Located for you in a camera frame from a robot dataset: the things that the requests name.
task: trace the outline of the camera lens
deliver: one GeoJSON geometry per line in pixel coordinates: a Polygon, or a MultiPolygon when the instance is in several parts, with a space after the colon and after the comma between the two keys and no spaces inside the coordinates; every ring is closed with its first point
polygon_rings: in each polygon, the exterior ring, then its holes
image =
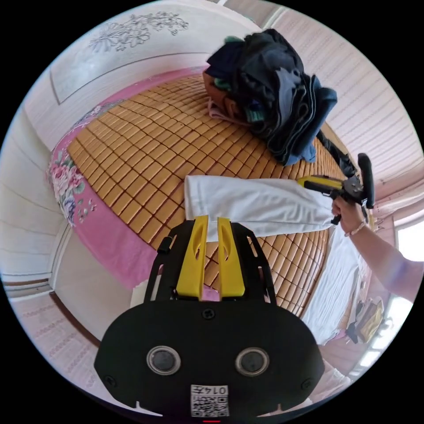
{"type": "Polygon", "coordinates": [[[266,371],[269,365],[268,354],[260,348],[247,348],[235,360],[237,371],[247,377],[255,377],[266,371]]]}
{"type": "Polygon", "coordinates": [[[168,346],[156,346],[147,355],[149,368],[159,375],[172,375],[181,366],[178,353],[168,346]]]}

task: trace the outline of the bamboo mat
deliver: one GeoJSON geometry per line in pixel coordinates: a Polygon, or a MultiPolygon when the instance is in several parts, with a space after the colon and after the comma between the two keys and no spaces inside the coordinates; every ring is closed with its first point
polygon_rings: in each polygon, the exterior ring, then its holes
{"type": "MultiPolygon", "coordinates": [[[[161,84],[92,121],[68,152],[94,191],[155,249],[184,220],[184,177],[290,178],[325,174],[344,179],[321,145],[316,162],[283,167],[264,143],[236,124],[212,119],[201,76],[161,84]]],[[[259,239],[278,304],[301,315],[326,253],[328,231],[259,239]]],[[[217,243],[208,243],[205,283],[218,285],[217,243]]]]}

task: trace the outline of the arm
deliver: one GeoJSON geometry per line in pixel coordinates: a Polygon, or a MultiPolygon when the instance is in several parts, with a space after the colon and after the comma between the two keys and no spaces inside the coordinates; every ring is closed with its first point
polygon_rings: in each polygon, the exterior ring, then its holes
{"type": "MultiPolygon", "coordinates": [[[[347,203],[341,197],[333,203],[333,213],[341,215],[341,227],[347,233],[362,222],[358,205],[347,203]]],[[[350,237],[381,284],[391,293],[413,302],[423,278],[423,263],[405,259],[389,243],[381,239],[370,228],[363,227],[350,237]]]]}

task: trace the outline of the bed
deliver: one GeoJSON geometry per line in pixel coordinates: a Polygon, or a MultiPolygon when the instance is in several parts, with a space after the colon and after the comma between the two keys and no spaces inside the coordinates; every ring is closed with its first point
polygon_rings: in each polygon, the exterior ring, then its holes
{"type": "MultiPolygon", "coordinates": [[[[245,127],[210,118],[202,71],[169,72],[128,87],[87,114],[53,151],[47,175],[65,217],[128,289],[148,278],[155,249],[184,220],[186,175],[345,178],[317,139],[315,163],[284,167],[245,127]]],[[[279,306],[302,316],[328,241],[328,230],[259,239],[279,306]]],[[[206,296],[217,284],[217,244],[208,243],[206,296]]]]}

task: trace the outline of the sticker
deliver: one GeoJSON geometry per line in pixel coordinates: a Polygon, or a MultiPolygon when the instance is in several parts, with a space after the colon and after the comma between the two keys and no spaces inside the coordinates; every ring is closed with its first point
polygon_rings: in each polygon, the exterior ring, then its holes
{"type": "Polygon", "coordinates": [[[229,416],[228,386],[191,385],[191,416],[229,416]]]}

